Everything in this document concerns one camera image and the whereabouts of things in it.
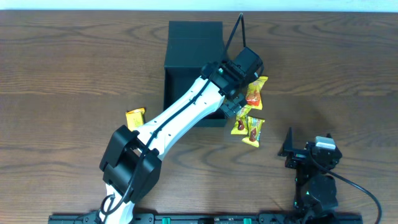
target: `green connector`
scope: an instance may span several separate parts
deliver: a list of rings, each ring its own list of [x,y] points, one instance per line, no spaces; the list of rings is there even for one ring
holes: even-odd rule
[[[243,224],[251,224],[251,218],[244,218]]]
[[[162,224],[170,224],[172,222],[171,218],[162,218]]]

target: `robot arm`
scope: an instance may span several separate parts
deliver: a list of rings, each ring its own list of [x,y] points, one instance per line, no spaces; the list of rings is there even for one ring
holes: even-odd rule
[[[239,21],[242,21],[244,48],[234,60],[223,60]],[[157,183],[162,160],[169,149],[193,125],[218,108],[228,117],[235,115],[247,103],[240,90],[258,79],[256,72],[260,68],[261,74],[262,60],[246,47],[240,14],[221,60],[206,64],[186,94],[133,132],[121,126],[113,133],[99,165],[108,195],[101,204],[102,222],[129,223],[134,204]]]

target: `wood grain surface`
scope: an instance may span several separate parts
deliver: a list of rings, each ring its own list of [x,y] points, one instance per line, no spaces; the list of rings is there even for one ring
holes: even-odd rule
[[[124,112],[162,112],[169,21],[223,21],[237,12],[1,11],[0,223],[85,213],[105,196],[98,169]],[[261,146],[225,128],[193,128],[137,204],[159,213],[291,210],[295,171],[277,152],[332,133],[335,171],[398,222],[398,14],[248,12],[246,37],[266,64]],[[241,49],[240,31],[230,54]],[[373,223],[373,201],[341,181],[338,211]]]

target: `yellow candy wrapper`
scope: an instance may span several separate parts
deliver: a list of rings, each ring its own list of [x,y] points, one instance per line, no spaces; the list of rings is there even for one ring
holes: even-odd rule
[[[268,77],[259,77],[256,81],[248,85],[248,93],[246,94],[246,101],[253,109],[262,110],[262,101],[260,91]]]
[[[144,108],[135,109],[126,113],[127,127],[130,131],[133,131],[144,124],[144,113]]]
[[[252,118],[248,116],[249,136],[242,139],[242,142],[248,143],[254,147],[259,147],[261,126],[265,120]]]
[[[236,113],[236,122],[231,134],[248,134],[248,117],[246,115],[250,110],[251,106],[246,105]]]

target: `open box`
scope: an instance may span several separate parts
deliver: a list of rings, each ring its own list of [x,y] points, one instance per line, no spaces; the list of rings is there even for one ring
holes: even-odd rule
[[[164,110],[176,102],[200,76],[202,66],[218,61],[224,50],[222,22],[169,22],[164,62]],[[218,109],[195,126],[223,127],[226,116]]]

